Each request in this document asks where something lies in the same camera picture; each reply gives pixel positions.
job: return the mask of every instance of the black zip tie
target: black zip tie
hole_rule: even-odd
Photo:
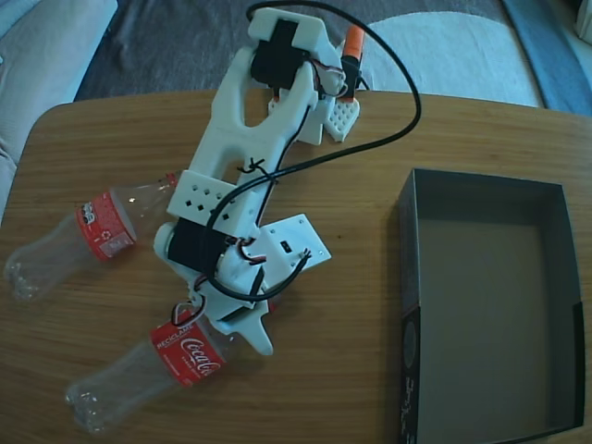
[[[265,168],[263,168],[261,166],[261,164],[263,164],[265,161],[265,159],[260,159],[257,162],[254,161],[254,159],[251,157],[251,164],[249,165],[249,169],[244,169],[242,166],[239,166],[237,169],[244,174],[251,174],[255,171],[255,169],[258,169],[259,171],[261,171],[261,173],[265,176],[265,178],[267,180],[269,180],[270,182],[272,182],[274,185],[278,184],[278,180],[274,179],[271,177],[271,175],[265,171]]]

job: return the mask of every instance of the plastic bottle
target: plastic bottle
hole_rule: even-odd
[[[42,238],[15,250],[4,276],[20,301],[32,301],[75,272],[130,247],[166,216],[178,174],[148,185],[115,187],[82,205]]]
[[[205,316],[182,328],[166,323],[105,370],[73,383],[66,403],[88,432],[103,433],[147,401],[213,374],[243,342],[215,330]]]

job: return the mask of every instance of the cardboard box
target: cardboard box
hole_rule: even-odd
[[[399,199],[401,444],[524,442],[584,419],[561,185],[416,169]]]

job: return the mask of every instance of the white rug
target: white rug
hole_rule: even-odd
[[[575,56],[580,61],[584,74],[592,87],[592,45],[586,43],[577,36],[574,30],[576,14],[562,0],[551,0],[549,5],[553,8],[555,15],[561,22],[561,30],[567,39],[567,42],[575,52]]]
[[[513,30],[456,12],[425,12],[371,25],[402,59],[420,93],[542,106]],[[362,72],[373,90],[408,91],[389,56],[366,36]]]

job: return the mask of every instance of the red bottle label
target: red bottle label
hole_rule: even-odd
[[[189,316],[183,313],[179,318]],[[178,382],[191,386],[226,363],[196,322],[175,327],[170,322],[155,328],[150,338],[158,355]]]
[[[123,225],[108,191],[79,208],[76,220],[82,237],[101,261],[108,261],[135,243]]]

